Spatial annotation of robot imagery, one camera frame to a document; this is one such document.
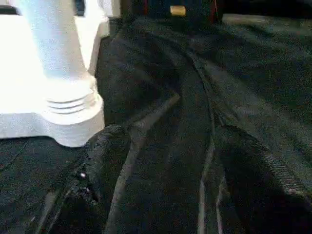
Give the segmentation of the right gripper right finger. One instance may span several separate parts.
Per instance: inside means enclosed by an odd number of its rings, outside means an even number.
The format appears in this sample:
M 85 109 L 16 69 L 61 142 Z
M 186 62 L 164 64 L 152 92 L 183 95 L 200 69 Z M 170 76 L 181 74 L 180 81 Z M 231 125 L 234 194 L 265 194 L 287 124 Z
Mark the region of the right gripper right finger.
M 255 137 L 218 128 L 218 157 L 238 218 L 248 234 L 310 234 L 312 192 Z

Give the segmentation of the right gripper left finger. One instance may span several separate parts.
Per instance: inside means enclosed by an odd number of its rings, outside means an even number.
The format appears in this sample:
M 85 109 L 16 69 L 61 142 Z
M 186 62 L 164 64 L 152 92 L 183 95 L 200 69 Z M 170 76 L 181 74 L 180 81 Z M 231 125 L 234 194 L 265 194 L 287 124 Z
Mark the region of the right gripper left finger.
M 103 233 L 128 152 L 129 133 L 120 125 L 109 125 L 91 137 L 53 183 L 26 233 Z

